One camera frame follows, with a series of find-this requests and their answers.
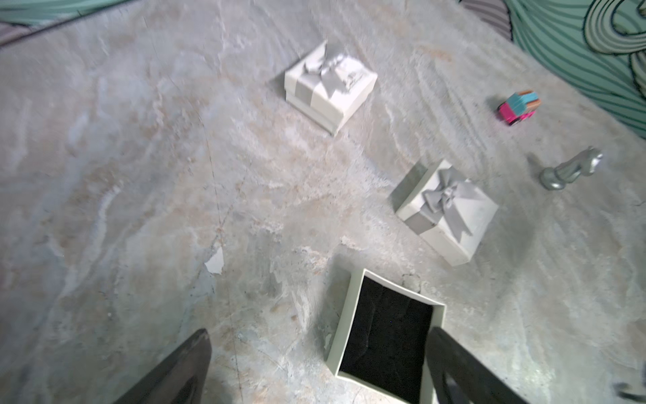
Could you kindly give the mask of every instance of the white paper fragment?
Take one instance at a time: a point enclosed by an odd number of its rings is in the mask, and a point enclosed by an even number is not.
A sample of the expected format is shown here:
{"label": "white paper fragment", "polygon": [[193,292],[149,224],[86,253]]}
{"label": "white paper fragment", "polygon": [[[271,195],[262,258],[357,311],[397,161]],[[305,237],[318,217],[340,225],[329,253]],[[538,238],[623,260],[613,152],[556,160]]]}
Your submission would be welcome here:
{"label": "white paper fragment", "polygon": [[215,251],[215,254],[211,256],[211,258],[204,263],[206,265],[207,271],[213,274],[221,274],[222,273],[222,267],[224,266],[224,254],[222,253],[222,247],[218,247],[218,249]]}

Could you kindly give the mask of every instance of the box lid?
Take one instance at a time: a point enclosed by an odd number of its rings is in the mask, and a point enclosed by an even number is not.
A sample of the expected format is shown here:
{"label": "box lid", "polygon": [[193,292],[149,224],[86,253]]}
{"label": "box lid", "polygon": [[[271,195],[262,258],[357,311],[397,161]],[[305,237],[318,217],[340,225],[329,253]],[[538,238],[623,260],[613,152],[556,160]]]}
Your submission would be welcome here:
{"label": "box lid", "polygon": [[[406,221],[414,214],[418,213],[426,203],[422,196],[422,192],[427,189],[435,190],[440,184],[439,171],[451,167],[452,164],[446,160],[442,160],[435,167],[431,167],[422,177],[413,192],[411,192],[411,195],[397,210],[397,216],[403,221]],[[491,198],[489,198],[482,189],[477,188],[477,193],[479,195],[479,199],[455,198],[454,200],[460,216],[462,216],[464,222],[469,227],[469,230],[473,235],[469,236],[468,234],[463,233],[460,242],[458,242],[451,232],[445,217],[442,217],[436,225],[436,228],[441,230],[443,237],[449,240],[453,245],[457,246],[469,259],[482,241],[487,226],[491,222],[495,212],[498,210],[498,205],[491,200]]]}
{"label": "box lid", "polygon": [[371,82],[377,77],[377,74],[367,69],[360,61],[352,57],[347,57],[345,65],[341,66],[339,70],[341,74],[343,67],[355,67],[357,64],[362,66],[361,77],[352,85],[347,93],[335,91],[332,97],[328,96],[325,86],[320,82],[317,77],[307,74],[305,71],[306,63],[314,63],[325,56],[327,41],[324,41],[306,57],[301,59],[296,65],[285,72],[285,91],[292,96],[297,96],[297,82],[302,80],[303,84],[312,89],[311,100],[309,106],[315,111],[323,115],[325,118],[332,121],[334,124],[339,124],[343,121],[348,111],[352,110],[355,101],[360,97],[363,90],[370,86]]}

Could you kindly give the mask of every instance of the gray marble surface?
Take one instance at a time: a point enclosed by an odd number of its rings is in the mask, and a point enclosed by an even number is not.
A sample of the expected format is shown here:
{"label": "gray marble surface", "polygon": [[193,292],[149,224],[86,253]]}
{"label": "gray marble surface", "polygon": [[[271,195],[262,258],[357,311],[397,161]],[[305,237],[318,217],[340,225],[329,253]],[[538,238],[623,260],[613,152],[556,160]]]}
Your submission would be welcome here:
{"label": "gray marble surface", "polygon": [[[379,73],[336,138],[282,92],[324,37]],[[110,403],[200,327],[206,403],[388,402],[324,365],[363,267],[532,403],[639,385],[646,144],[455,1],[136,1],[0,51],[0,122],[3,403]],[[442,158],[501,206],[456,268],[393,211]]]}

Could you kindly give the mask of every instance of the pink toy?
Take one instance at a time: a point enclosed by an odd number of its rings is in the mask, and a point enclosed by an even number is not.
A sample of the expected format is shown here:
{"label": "pink toy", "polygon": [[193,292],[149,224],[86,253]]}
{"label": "pink toy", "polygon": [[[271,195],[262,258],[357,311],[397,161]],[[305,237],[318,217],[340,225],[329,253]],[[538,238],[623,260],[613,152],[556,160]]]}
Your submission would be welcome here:
{"label": "pink toy", "polygon": [[498,107],[498,113],[512,126],[534,115],[539,105],[541,100],[534,91],[516,92]]}

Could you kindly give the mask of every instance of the gray figurine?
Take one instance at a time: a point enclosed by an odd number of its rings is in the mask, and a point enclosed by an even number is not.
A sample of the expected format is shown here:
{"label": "gray figurine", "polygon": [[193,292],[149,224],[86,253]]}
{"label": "gray figurine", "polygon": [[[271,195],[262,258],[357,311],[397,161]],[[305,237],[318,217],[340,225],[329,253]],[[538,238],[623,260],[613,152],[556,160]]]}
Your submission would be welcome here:
{"label": "gray figurine", "polygon": [[557,191],[565,188],[567,184],[573,183],[579,175],[590,176],[594,174],[595,168],[603,158],[599,149],[590,146],[580,152],[568,162],[556,168],[546,168],[539,175],[541,184],[550,191]]}

